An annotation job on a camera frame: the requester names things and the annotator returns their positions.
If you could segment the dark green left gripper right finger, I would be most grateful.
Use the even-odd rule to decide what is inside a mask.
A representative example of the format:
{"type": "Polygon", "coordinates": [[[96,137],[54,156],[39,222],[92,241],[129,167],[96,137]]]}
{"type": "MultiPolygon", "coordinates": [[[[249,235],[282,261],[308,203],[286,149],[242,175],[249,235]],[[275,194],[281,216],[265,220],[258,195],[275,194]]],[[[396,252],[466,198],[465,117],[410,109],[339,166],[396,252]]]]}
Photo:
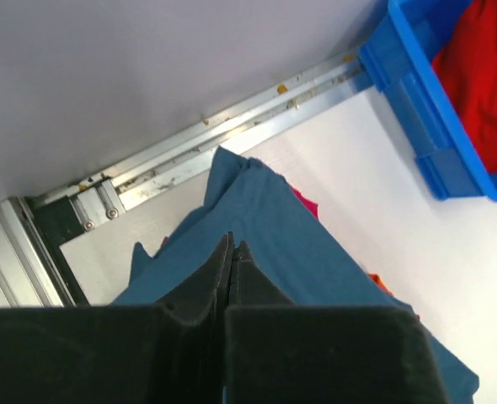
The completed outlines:
{"type": "Polygon", "coordinates": [[[298,306],[242,242],[225,313],[229,403],[445,403],[419,320],[392,306],[298,306]]]}

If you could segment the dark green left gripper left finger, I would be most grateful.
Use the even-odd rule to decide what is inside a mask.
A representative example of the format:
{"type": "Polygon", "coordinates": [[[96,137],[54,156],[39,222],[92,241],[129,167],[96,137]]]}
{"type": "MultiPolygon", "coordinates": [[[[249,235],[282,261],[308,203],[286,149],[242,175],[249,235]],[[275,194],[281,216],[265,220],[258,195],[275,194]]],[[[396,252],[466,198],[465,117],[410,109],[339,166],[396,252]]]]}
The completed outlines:
{"type": "Polygon", "coordinates": [[[0,403],[218,403],[234,242],[143,306],[0,309],[0,403]]]}

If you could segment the teal blue t shirt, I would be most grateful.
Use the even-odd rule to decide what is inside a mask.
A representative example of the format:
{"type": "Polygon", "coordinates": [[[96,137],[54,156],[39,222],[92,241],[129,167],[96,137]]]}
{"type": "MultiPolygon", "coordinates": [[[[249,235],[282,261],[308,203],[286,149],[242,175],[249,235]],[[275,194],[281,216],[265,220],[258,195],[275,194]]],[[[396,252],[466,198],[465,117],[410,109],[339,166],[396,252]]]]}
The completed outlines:
{"type": "MultiPolygon", "coordinates": [[[[259,160],[219,149],[203,205],[184,219],[158,255],[148,254],[141,244],[134,246],[129,284],[115,299],[116,305],[143,306],[163,298],[206,262],[222,237],[231,235],[234,253],[246,242],[258,268],[298,306],[392,306],[418,319],[409,306],[381,290],[297,199],[287,181],[259,160]]],[[[229,403],[224,353],[231,283],[232,268],[218,403],[229,403]]],[[[472,402],[478,376],[420,325],[447,402],[472,402]]]]}

